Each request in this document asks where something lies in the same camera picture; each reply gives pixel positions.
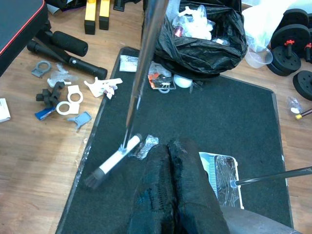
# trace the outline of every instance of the metal rod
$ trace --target metal rod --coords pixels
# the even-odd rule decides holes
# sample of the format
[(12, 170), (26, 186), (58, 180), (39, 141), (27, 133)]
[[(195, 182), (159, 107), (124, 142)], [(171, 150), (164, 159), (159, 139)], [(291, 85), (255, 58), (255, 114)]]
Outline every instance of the metal rod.
[(142, 46), (138, 57), (138, 66), (132, 87), (131, 100), (127, 115), (126, 134), (123, 148), (127, 148), (128, 140), (132, 133), (133, 122), (139, 108), (141, 95), (148, 70), (154, 55), (158, 33), (163, 24), (168, 0), (149, 0), (145, 15)]
[(311, 175), (312, 174), (312, 167), (306, 167), (306, 168), (300, 168), (292, 171), (287, 172), (281, 172), (273, 175), (265, 175), (257, 178), (252, 179), (242, 179), (235, 181), (235, 185), (245, 185), (245, 184), (251, 184), (251, 183), (257, 183), (265, 180), (271, 180), (271, 179), (286, 179), (291, 177), (297, 177), (297, 176), (305, 176), (305, 175)]

